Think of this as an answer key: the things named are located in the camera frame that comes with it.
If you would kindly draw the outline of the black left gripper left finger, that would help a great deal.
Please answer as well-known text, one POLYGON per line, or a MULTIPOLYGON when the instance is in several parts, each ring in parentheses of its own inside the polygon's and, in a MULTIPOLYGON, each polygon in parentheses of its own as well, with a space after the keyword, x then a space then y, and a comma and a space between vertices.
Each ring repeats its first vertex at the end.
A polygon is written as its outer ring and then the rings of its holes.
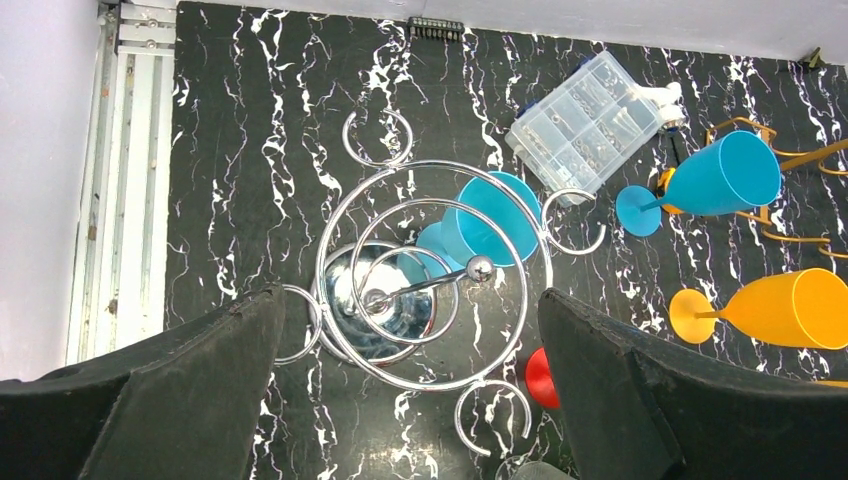
POLYGON ((111 353, 1 384, 5 479, 240 479, 286 316, 269 286, 111 353))

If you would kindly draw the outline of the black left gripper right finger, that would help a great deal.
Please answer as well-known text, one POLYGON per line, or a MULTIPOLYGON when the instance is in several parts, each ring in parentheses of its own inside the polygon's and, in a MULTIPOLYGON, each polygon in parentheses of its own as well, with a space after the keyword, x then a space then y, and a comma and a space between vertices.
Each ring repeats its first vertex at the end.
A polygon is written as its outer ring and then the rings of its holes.
POLYGON ((843 479, 847 392, 724 363, 557 289, 538 325, 583 479, 843 479))

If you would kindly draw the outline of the chrome spiral glass rack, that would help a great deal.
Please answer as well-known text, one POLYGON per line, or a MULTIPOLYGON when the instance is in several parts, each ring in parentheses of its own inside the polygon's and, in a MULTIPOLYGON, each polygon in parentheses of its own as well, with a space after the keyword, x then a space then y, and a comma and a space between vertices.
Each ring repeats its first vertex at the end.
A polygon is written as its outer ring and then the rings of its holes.
POLYGON ((357 163, 375 169, 375 174, 361 182, 339 205, 327 222, 319 243, 316 272, 310 290, 295 285, 283 289, 303 298, 310 310, 311 333, 305 346, 297 353, 275 358, 273 364, 282 367, 295 363, 310 354, 316 345, 329 349, 338 360, 359 367, 378 380, 404 391, 457 391, 453 424, 460 441, 477 455, 488 457, 490 450, 476 445, 464 429, 462 408, 472 393, 488 387, 510 392, 523 410, 522 438, 532 432, 532 407, 524 392, 516 385, 490 378, 490 373, 514 353, 526 325, 530 289, 520 281, 521 305, 514 330, 499 356, 479 372, 447 383, 413 382, 387 372, 387 367, 404 361, 421 347, 439 340, 455 324, 460 305, 461 282, 482 284, 489 281, 499 264, 490 256, 475 250, 452 256, 443 243, 433 247, 400 245, 371 240, 370 233, 386 218, 404 209, 433 205, 442 206, 449 218, 464 212, 492 231, 509 253, 519 271, 525 269, 524 256, 518 249, 517 238, 503 228, 498 218, 460 199, 421 198, 403 201, 375 217, 353 244, 329 253, 329 235, 340 216, 350 204, 370 187, 396 173, 416 168, 435 168, 466 174, 505 197, 528 225, 540 252, 545 268, 550 270, 552 249, 575 255, 553 239, 548 230, 546 215, 562 197, 576 196, 595 200, 595 194, 580 189, 562 189, 548 195, 539 209, 533 210, 519 192, 498 176, 478 168, 448 160, 412 161, 409 146, 389 160, 372 161, 353 150, 350 128, 356 115, 350 113, 342 130, 342 143, 347 154, 357 163))

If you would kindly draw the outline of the clear glass wine glass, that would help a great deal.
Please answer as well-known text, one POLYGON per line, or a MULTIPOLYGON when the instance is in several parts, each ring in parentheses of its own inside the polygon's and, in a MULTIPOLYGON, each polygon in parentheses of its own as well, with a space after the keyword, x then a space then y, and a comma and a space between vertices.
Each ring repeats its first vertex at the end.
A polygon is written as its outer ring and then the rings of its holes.
POLYGON ((541 460, 515 455, 506 458, 497 468, 494 480, 575 480, 560 468, 541 460))

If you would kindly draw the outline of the red plastic goblet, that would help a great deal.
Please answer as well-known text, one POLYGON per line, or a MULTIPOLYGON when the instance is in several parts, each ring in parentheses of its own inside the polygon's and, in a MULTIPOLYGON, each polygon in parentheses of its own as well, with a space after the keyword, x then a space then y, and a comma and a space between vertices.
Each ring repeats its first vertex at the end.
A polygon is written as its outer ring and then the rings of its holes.
POLYGON ((543 347, 537 348, 526 362, 524 382, 533 400, 547 409, 560 407, 549 362, 543 347))

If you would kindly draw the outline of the orange plastic goblet near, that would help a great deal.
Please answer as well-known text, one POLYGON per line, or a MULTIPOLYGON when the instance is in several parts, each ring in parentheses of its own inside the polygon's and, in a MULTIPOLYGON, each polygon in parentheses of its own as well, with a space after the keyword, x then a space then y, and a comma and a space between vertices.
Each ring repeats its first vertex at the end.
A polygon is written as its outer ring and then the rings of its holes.
POLYGON ((669 320, 691 344, 708 340, 724 320, 764 343, 839 350, 847 346, 847 284, 822 268, 772 275, 740 288, 721 308, 684 289, 670 302, 669 320))

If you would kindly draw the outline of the yellow tape measure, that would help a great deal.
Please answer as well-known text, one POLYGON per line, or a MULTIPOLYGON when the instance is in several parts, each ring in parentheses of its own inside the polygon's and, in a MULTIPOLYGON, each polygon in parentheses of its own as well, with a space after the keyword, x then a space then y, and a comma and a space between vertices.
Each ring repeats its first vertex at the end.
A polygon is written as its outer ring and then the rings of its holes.
MULTIPOLYGON (((667 194, 667 190, 670 186, 672 177, 675 173, 676 173, 675 168, 669 168, 668 170, 665 170, 659 176, 657 183, 656 183, 656 188, 654 190, 654 193, 658 198, 662 198, 667 194)), ((671 204, 662 205, 661 208, 666 213, 668 213, 669 215, 677 215, 677 214, 683 213, 683 211, 681 209, 679 209, 679 208, 677 208, 677 207, 675 207, 674 205, 671 205, 671 204)))

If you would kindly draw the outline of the blue plastic goblet back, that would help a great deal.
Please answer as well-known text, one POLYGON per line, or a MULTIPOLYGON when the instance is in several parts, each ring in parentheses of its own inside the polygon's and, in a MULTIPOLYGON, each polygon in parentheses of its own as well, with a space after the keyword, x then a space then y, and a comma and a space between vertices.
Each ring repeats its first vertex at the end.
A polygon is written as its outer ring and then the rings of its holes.
POLYGON ((664 197, 639 185, 622 189, 615 213, 628 233, 646 237, 659 228, 662 205, 699 216, 725 215, 770 204, 782 182, 771 148, 751 132, 734 131, 682 162, 664 197))

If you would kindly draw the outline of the clear plastic parts box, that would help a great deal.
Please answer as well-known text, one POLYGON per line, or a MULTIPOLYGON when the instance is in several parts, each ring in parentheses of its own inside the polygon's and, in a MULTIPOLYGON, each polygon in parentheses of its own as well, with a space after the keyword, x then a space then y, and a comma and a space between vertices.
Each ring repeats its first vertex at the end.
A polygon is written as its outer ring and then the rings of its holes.
POLYGON ((506 143, 548 191, 594 194, 663 125, 644 91, 603 51, 517 117, 506 143))

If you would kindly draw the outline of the white small tool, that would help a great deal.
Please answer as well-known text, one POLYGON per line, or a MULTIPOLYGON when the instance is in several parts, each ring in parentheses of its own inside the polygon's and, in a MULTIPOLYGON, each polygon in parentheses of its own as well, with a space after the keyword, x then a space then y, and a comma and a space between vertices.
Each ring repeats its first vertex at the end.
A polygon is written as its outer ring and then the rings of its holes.
POLYGON ((682 86, 679 82, 670 82, 663 87, 637 85, 636 91, 658 108, 665 132, 676 132, 685 125, 686 115, 679 105, 682 99, 682 86))

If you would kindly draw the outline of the black screwdriver bit strip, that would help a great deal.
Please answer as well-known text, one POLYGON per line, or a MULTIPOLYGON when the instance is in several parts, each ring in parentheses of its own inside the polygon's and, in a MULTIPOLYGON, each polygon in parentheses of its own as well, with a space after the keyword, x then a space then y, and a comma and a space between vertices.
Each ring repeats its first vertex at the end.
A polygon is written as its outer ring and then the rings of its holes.
POLYGON ((446 42, 460 41, 465 32, 462 22, 420 16, 409 17, 406 27, 411 37, 446 42))

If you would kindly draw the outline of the aluminium frame rail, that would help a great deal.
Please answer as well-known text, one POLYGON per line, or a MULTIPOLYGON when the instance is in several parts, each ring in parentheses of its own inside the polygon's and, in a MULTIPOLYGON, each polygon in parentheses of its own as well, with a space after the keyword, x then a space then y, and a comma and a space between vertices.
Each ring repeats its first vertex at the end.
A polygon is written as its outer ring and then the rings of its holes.
POLYGON ((164 328, 177 4, 102 1, 65 362, 164 328))

